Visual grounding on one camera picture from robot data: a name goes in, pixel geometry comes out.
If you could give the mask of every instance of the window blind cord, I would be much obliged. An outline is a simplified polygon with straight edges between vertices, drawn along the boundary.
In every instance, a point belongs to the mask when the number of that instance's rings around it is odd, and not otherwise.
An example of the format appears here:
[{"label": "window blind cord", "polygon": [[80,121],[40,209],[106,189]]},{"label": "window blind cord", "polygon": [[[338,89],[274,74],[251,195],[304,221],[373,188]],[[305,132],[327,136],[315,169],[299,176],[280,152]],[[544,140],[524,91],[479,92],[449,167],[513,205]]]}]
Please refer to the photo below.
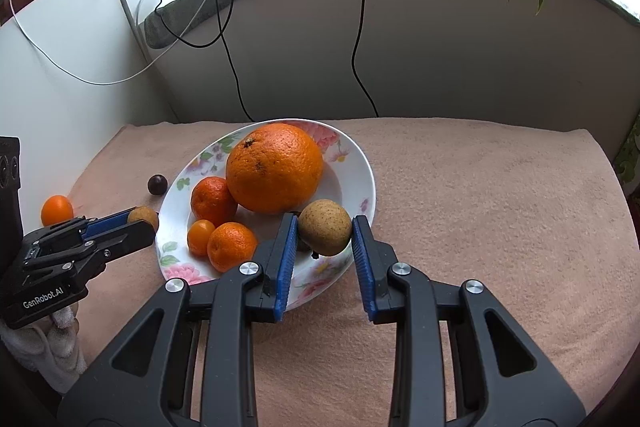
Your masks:
[{"label": "window blind cord", "polygon": [[[187,24],[186,28],[183,30],[183,32],[180,34],[180,36],[184,35],[187,32],[187,29],[189,28],[189,26],[191,25],[191,23],[193,23],[193,21],[196,19],[196,17],[198,16],[198,14],[200,13],[200,10],[202,10],[202,7],[204,6],[204,4],[206,3],[207,0],[203,0],[202,3],[200,4],[200,6],[198,7],[198,9],[196,10],[196,13],[194,13],[193,17],[191,18],[191,21],[189,22],[189,24]],[[65,68],[63,68],[62,66],[60,66],[55,60],[53,60],[53,58],[51,58],[39,45],[37,45],[33,39],[31,39],[31,37],[27,34],[27,32],[25,31],[24,27],[22,26],[22,24],[20,23],[20,21],[18,20],[18,17],[15,14],[15,9],[14,9],[14,2],[13,0],[9,0],[9,8],[11,9],[11,14],[14,17],[15,23],[18,26],[18,28],[20,29],[20,32],[24,35],[24,38],[26,38],[31,45],[36,48],[40,53],[42,53],[44,55],[44,57],[51,62],[51,64],[53,64],[56,68],[58,68],[60,71],[63,71],[64,73],[68,74],[69,76],[74,77],[76,80],[79,80],[80,82],[83,82],[85,84],[90,84],[91,86],[114,86],[115,84],[121,84],[123,82],[127,82],[128,80],[131,80],[132,78],[138,76],[139,74],[144,73],[146,70],[148,70],[151,66],[153,66],[153,64],[156,63],[156,61],[158,61],[158,59],[160,57],[162,57],[167,51],[169,51],[171,48],[173,48],[176,44],[176,42],[178,42],[178,40],[176,39],[174,42],[172,42],[169,47],[167,49],[165,49],[161,54],[158,55],[158,57],[154,58],[148,65],[146,65],[145,68],[143,68],[142,70],[138,71],[138,73],[132,74],[131,76],[128,76],[127,78],[123,78],[121,80],[116,80],[114,82],[94,82],[92,80],[85,80],[84,78],[81,78],[80,76],[77,76],[76,74],[71,73],[71,71],[66,70]]]}]

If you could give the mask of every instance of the robotic hand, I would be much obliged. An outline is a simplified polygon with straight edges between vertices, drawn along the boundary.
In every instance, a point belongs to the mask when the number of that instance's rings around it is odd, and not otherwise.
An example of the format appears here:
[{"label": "robotic hand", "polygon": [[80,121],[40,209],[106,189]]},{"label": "robotic hand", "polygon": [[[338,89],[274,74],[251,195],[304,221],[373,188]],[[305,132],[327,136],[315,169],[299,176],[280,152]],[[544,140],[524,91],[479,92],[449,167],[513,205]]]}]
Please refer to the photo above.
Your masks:
[{"label": "robotic hand", "polygon": [[[362,302],[396,323],[392,427],[575,427],[584,408],[549,359],[479,281],[431,281],[353,220]],[[63,398],[65,427],[255,427],[252,323],[281,320],[297,245],[286,214],[274,241],[220,279],[171,279]],[[209,320],[200,421],[190,419],[198,332]],[[446,422],[438,321],[449,326],[457,418]]]}]

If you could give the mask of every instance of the black cable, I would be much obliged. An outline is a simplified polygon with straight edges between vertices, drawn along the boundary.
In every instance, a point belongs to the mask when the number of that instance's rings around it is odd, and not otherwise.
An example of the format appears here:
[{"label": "black cable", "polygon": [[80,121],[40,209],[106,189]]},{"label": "black cable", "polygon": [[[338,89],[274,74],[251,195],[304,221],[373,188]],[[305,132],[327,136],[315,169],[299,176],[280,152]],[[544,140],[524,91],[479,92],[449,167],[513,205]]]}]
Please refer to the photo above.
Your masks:
[{"label": "black cable", "polygon": [[234,78],[236,80],[236,89],[238,90],[238,100],[240,100],[240,105],[242,106],[242,110],[244,111],[244,114],[246,115],[246,117],[250,121],[255,122],[255,120],[251,118],[251,116],[247,112],[246,108],[244,107],[244,102],[242,101],[242,93],[240,93],[240,81],[238,80],[238,74],[236,73],[236,68],[234,67],[234,63],[231,60],[231,53],[229,53],[229,46],[226,44],[225,30],[222,27],[222,21],[220,20],[220,5],[218,4],[218,0],[216,0],[216,12],[218,14],[218,29],[220,30],[220,37],[222,37],[222,43],[225,45],[226,58],[228,58],[229,60],[229,66],[231,66],[231,71],[233,71]]},{"label": "black cable", "polygon": [[[229,20],[231,19],[231,13],[234,10],[235,2],[236,2],[236,0],[231,0],[229,2],[229,13],[226,14],[226,21],[225,21],[225,25],[222,27],[222,32],[224,32],[224,30],[226,30],[226,26],[229,24]],[[164,29],[166,29],[169,33],[171,33],[171,35],[174,36],[176,39],[178,39],[180,42],[182,42],[182,44],[186,44],[187,46],[190,46],[191,48],[197,48],[197,49],[208,48],[209,46],[212,46],[216,42],[218,42],[218,40],[222,36],[222,32],[221,32],[221,33],[218,34],[218,36],[216,38],[214,38],[211,42],[207,42],[206,44],[193,44],[192,42],[186,41],[180,35],[174,33],[171,30],[171,28],[169,28],[169,26],[166,24],[162,14],[160,12],[158,12],[158,8],[160,7],[161,4],[162,4],[162,0],[160,0],[158,2],[158,4],[156,5],[156,7],[154,8],[154,13],[160,19],[160,22],[162,23],[162,26],[164,26]]]},{"label": "black cable", "polygon": [[376,104],[374,103],[373,98],[371,98],[371,96],[369,95],[369,92],[360,81],[360,77],[356,72],[356,52],[358,51],[358,44],[360,44],[360,37],[362,36],[362,24],[364,22],[364,3],[365,3],[365,0],[362,0],[362,4],[360,5],[360,24],[358,25],[358,36],[356,37],[356,43],[353,47],[353,54],[351,55],[351,70],[353,70],[353,76],[356,77],[358,84],[360,84],[360,87],[364,91],[364,94],[367,95],[369,102],[371,102],[371,107],[373,107],[373,112],[375,112],[376,117],[379,117],[380,115],[378,114],[378,108],[376,108]]}]

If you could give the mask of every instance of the black device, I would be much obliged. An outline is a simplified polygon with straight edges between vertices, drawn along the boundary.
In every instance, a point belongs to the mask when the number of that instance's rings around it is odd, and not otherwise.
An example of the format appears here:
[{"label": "black device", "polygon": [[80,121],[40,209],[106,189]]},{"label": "black device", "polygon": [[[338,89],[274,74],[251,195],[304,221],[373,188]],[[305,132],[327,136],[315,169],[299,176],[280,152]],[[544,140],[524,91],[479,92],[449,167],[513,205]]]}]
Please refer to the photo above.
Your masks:
[{"label": "black device", "polygon": [[22,243],[20,141],[0,136],[0,274],[13,262]]},{"label": "black device", "polygon": [[133,208],[97,219],[76,217],[28,233],[0,279],[0,317],[21,328],[87,296],[106,264],[153,244],[156,232]]}]

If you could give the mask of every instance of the small orange fruit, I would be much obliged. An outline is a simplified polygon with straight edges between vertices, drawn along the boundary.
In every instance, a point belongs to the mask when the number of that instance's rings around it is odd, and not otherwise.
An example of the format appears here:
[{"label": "small orange fruit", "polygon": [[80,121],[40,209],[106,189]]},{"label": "small orange fruit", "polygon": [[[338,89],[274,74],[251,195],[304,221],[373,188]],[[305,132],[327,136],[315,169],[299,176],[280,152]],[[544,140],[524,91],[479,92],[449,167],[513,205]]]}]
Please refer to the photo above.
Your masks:
[{"label": "small orange fruit", "polygon": [[193,223],[187,233],[189,251],[196,257],[206,257],[207,243],[215,229],[215,225],[206,219],[199,219]]},{"label": "small orange fruit", "polygon": [[52,196],[44,202],[40,212],[40,220],[45,227],[56,225],[74,217],[71,201],[64,196]]},{"label": "small orange fruit", "polygon": [[226,182],[244,208],[279,214],[313,196],[323,167],[322,152],[306,132],[276,122],[238,142],[226,160]]},{"label": "small orange fruit", "polygon": [[238,204],[229,192],[224,178],[209,176],[193,187],[191,210],[196,218],[206,219],[219,227],[233,219]]},{"label": "small orange fruit", "polygon": [[207,254],[213,268],[226,272],[234,266],[250,261],[258,240],[254,232],[240,223],[225,223],[217,227],[209,237]]}]

